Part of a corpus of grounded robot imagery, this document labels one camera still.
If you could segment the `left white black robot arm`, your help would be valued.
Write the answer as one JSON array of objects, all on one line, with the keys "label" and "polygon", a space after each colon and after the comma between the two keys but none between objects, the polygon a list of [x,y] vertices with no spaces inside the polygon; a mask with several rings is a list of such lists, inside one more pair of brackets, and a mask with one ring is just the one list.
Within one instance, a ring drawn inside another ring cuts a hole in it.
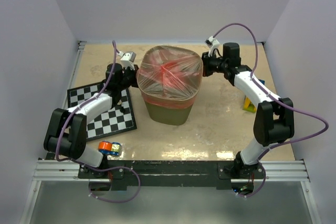
[{"label": "left white black robot arm", "polygon": [[137,87],[139,67],[123,67],[118,63],[107,66],[106,78],[99,92],[88,100],[68,109],[53,110],[44,140],[44,149],[55,154],[59,162],[73,161],[90,169],[97,178],[108,174],[107,155],[112,154],[112,143],[94,149],[87,145],[87,125],[102,113],[113,109],[121,100],[121,93]]}]

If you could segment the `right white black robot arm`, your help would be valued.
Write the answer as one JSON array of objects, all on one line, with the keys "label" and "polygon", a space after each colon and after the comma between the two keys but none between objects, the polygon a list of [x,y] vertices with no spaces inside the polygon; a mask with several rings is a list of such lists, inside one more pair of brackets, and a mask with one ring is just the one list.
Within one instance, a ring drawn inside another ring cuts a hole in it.
[{"label": "right white black robot arm", "polygon": [[222,73],[257,109],[253,126],[254,138],[237,153],[232,168],[228,170],[233,178],[246,178],[258,168],[259,160],[266,150],[293,137],[293,102],[271,92],[247,65],[241,63],[239,44],[225,43],[223,53],[218,54],[220,43],[217,39],[210,37],[205,43],[209,51],[202,54],[203,76]]}]

